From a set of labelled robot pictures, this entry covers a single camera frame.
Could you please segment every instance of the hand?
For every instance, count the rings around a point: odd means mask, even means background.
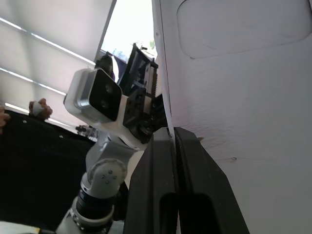
[[[46,104],[47,100],[42,98],[38,103],[43,107],[43,111],[40,112],[36,117],[41,119],[48,119],[50,115],[53,113],[53,110],[50,106]],[[34,101],[29,103],[29,114],[33,116],[33,108],[34,108]]]
[[[0,135],[3,133],[3,127],[11,117],[4,113],[4,107],[0,107]]]

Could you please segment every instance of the black cloth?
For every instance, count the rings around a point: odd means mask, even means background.
[[[94,142],[30,116],[0,135],[0,220],[55,230],[78,194]]]

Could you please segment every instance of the white panel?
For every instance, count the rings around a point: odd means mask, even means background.
[[[113,0],[0,0],[0,17],[94,60]]]
[[[65,93],[75,71],[92,67],[3,24],[0,24],[0,51],[0,67]]]
[[[0,71],[1,101],[28,110],[30,101],[39,101],[41,98],[46,98],[47,104],[53,109],[51,118],[69,125],[84,124],[65,110],[63,95]]]
[[[304,39],[311,9],[306,0],[186,0],[177,22],[184,53],[204,58]]]
[[[181,2],[154,4],[155,21],[163,23],[156,27],[156,42],[164,46],[156,46],[166,52],[158,54],[165,58],[174,126],[204,138],[203,146],[230,181],[250,233],[309,233],[312,36],[267,49],[193,59],[178,43]],[[293,2],[298,5],[289,14],[299,15],[302,2]]]

